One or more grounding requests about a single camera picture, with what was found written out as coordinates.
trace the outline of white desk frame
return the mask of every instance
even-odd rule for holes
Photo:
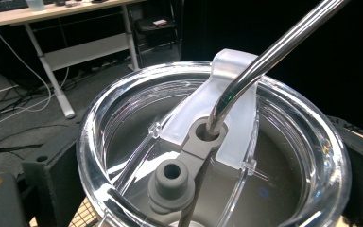
[[[18,26],[23,25],[26,27],[26,32],[37,51],[37,55],[43,65],[43,69],[51,81],[51,84],[55,90],[55,95],[63,114],[66,118],[73,118],[76,114],[67,99],[65,93],[58,84],[57,79],[53,73],[53,70],[58,70],[64,67],[68,67],[77,63],[85,62],[88,60],[96,59],[102,56],[106,56],[112,53],[119,52],[121,50],[128,49],[131,57],[130,69],[133,71],[139,70],[138,61],[135,53],[134,41],[130,29],[129,15],[126,8],[126,4],[139,2],[142,0],[108,0],[99,4],[92,4],[86,2],[80,2],[80,5],[67,7],[57,7],[55,4],[45,5],[45,11],[32,12],[31,9],[16,9],[11,11],[0,12],[0,26],[11,25]],[[30,23],[38,22],[41,20],[48,20],[52,18],[72,15],[76,13],[87,12],[91,10],[104,9],[109,7],[121,7],[123,12],[123,22],[126,33],[111,36],[109,38],[89,42],[86,44],[80,44],[71,46],[57,51],[49,53],[43,53],[37,39],[34,36],[33,31],[30,28]]]

